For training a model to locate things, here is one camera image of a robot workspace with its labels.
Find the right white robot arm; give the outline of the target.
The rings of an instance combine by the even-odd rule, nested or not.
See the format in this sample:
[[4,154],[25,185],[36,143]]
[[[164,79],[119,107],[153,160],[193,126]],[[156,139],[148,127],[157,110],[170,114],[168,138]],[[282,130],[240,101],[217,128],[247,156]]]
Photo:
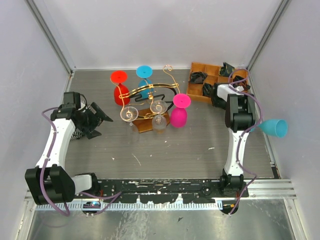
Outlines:
[[253,94],[239,92],[228,84],[215,83],[210,92],[212,105],[225,110],[224,122],[228,128],[229,143],[227,159],[219,178],[219,191],[225,197],[243,189],[245,146],[249,129],[256,123]]

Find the black white striped cloth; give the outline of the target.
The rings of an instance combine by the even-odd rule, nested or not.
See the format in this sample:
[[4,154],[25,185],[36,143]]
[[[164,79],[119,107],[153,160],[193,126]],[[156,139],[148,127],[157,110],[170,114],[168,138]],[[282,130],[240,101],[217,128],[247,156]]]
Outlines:
[[70,137],[70,140],[73,141],[73,140],[79,140],[80,138],[82,138],[84,136],[83,132],[76,128],[74,130],[74,132],[72,133],[71,137]]

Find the pink wine glass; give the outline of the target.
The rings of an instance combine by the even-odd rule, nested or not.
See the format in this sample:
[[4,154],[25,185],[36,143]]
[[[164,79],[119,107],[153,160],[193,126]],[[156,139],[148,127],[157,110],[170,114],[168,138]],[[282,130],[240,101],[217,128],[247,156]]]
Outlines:
[[179,93],[173,97],[175,108],[171,112],[170,123],[175,128],[182,128],[188,119],[187,108],[191,105],[190,97],[185,93]]

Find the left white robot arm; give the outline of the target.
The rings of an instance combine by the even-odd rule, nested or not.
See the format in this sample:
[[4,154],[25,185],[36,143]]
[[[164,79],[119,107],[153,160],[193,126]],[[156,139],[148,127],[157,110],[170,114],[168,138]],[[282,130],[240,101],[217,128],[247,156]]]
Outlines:
[[112,119],[95,103],[88,104],[85,96],[69,91],[63,94],[62,104],[50,109],[46,119],[50,133],[39,161],[25,172],[29,191],[37,205],[69,203],[77,194],[95,198],[100,185],[94,173],[71,177],[65,170],[65,161],[71,140],[101,136],[96,130],[104,121]]

